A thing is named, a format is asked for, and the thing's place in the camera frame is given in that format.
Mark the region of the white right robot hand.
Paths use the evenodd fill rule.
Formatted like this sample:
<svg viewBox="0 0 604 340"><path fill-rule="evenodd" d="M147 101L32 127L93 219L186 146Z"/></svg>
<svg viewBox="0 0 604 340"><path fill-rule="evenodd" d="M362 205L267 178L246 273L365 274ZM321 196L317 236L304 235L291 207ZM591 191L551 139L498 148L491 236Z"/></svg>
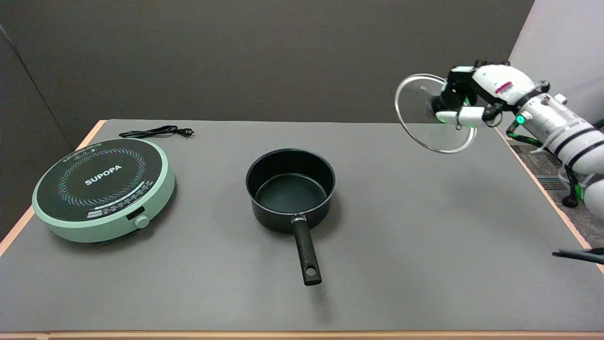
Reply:
<svg viewBox="0 0 604 340"><path fill-rule="evenodd" d="M429 103L440 122L457 129L494 128L501 114L518 113L531 98L548 89L548 85L538 85L509 62L477 60L472 66L453 67L441 93Z"/></svg>

